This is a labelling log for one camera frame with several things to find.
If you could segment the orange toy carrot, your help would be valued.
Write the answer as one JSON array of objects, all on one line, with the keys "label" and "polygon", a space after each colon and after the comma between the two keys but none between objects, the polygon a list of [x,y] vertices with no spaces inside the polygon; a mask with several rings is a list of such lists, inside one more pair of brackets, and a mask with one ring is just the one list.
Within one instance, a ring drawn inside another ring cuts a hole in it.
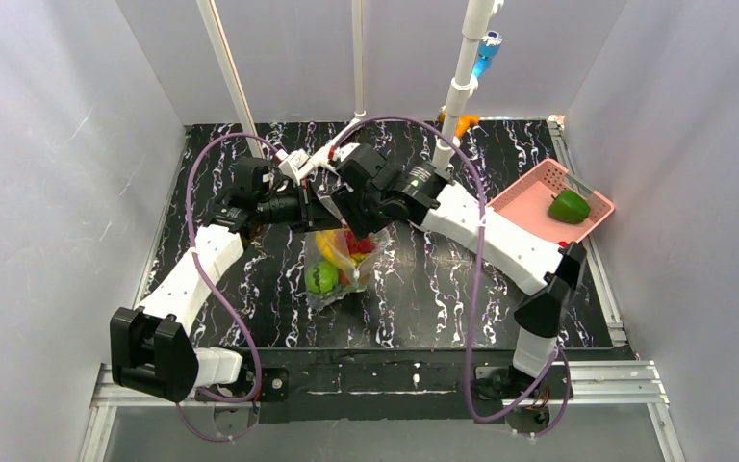
[{"label": "orange toy carrot", "polygon": [[341,285],[349,286],[351,284],[349,277],[342,270],[338,271],[338,275],[339,275],[339,282]]}]

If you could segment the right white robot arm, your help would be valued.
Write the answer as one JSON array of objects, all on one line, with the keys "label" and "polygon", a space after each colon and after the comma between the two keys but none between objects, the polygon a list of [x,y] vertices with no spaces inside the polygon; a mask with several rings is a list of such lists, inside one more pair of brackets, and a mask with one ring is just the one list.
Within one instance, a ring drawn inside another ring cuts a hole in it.
[{"label": "right white robot arm", "polygon": [[443,235],[481,256],[528,297],[515,312],[520,328],[513,369],[536,378],[550,358],[587,261],[582,244],[543,240],[480,202],[444,169],[426,161],[403,167],[367,144],[334,150],[342,180],[332,198],[361,238],[394,221]]}]

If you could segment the green toy bell pepper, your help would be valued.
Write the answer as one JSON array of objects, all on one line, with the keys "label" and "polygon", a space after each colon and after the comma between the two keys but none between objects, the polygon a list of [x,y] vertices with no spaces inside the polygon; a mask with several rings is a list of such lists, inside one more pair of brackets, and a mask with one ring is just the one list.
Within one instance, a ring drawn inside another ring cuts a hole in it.
[{"label": "green toy bell pepper", "polygon": [[564,190],[548,206],[548,216],[567,224],[580,224],[591,214],[591,206],[577,192]]}]

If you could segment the red toy grapes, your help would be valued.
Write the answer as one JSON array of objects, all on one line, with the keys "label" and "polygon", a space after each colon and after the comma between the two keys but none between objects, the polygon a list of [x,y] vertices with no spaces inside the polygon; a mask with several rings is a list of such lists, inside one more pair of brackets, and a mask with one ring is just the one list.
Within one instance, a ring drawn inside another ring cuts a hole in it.
[{"label": "red toy grapes", "polygon": [[370,237],[358,240],[350,230],[344,231],[344,238],[350,255],[368,255],[375,250],[375,243]]}]

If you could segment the clear polka dot zip bag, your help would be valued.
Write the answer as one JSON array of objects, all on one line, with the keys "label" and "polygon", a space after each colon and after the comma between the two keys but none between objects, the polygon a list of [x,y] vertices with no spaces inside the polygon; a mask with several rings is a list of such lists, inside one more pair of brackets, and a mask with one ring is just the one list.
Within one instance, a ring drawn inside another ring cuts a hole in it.
[{"label": "clear polka dot zip bag", "polygon": [[328,196],[319,201],[324,210],[339,220],[340,226],[305,235],[303,275],[307,306],[314,312],[364,291],[374,277],[375,264],[391,245],[386,229],[357,239],[335,202]]}]

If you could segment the yellow toy banana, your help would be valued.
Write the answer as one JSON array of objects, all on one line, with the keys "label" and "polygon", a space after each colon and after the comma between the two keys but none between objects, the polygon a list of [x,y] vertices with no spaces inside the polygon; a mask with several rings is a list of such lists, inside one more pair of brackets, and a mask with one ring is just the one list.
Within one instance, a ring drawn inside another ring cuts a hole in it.
[{"label": "yellow toy banana", "polygon": [[336,230],[317,231],[315,243],[320,255],[332,265],[337,266],[342,262],[342,254],[337,246],[339,234]]}]

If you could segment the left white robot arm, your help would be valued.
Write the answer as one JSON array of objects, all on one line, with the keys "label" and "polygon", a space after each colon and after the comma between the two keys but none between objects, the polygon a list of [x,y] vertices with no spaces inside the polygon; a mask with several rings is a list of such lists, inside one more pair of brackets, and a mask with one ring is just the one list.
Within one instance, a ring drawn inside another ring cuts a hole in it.
[{"label": "left white robot arm", "polygon": [[221,276],[266,224],[293,231],[335,229],[341,222],[306,180],[313,169],[302,150],[279,152],[278,162],[243,157],[234,163],[234,184],[217,199],[195,242],[165,280],[136,308],[119,308],[110,321],[115,384],[180,402],[197,387],[232,384],[242,356],[220,348],[195,348],[189,334]]}]

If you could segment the green toy watermelon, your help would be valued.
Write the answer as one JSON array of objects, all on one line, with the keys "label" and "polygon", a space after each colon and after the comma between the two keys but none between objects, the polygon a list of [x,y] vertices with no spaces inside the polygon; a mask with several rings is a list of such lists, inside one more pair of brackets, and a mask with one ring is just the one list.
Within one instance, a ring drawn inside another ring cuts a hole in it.
[{"label": "green toy watermelon", "polygon": [[305,267],[305,285],[314,295],[327,295],[340,285],[339,270],[326,260]]}]

